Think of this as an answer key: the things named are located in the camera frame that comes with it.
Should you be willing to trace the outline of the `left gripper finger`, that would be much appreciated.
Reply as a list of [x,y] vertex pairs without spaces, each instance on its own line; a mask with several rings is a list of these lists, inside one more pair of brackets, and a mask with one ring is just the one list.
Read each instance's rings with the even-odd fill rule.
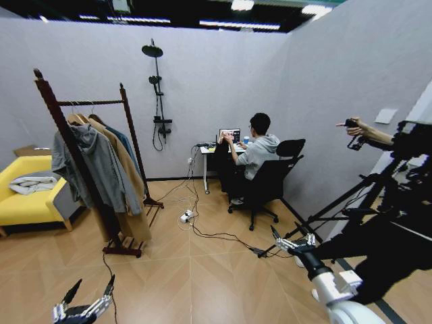
[[94,301],[89,307],[82,312],[82,317],[85,319],[99,318],[113,303],[113,289],[114,289],[115,275],[112,275],[109,283],[107,284],[103,295]]
[[80,284],[82,283],[82,279],[79,279],[72,288],[70,288],[62,301],[56,304],[52,310],[52,320],[53,321],[62,321],[67,317],[67,309],[70,302],[74,299]]

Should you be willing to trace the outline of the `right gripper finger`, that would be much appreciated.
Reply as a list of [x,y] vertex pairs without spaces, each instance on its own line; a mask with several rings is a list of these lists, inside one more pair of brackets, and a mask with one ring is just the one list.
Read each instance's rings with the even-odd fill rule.
[[315,235],[307,233],[303,238],[296,241],[299,250],[313,250],[317,247]]
[[298,248],[298,245],[296,243],[291,242],[285,238],[282,238],[273,226],[271,226],[271,231],[272,231],[273,237],[275,238],[275,245],[280,250],[288,252],[290,250],[295,250]]

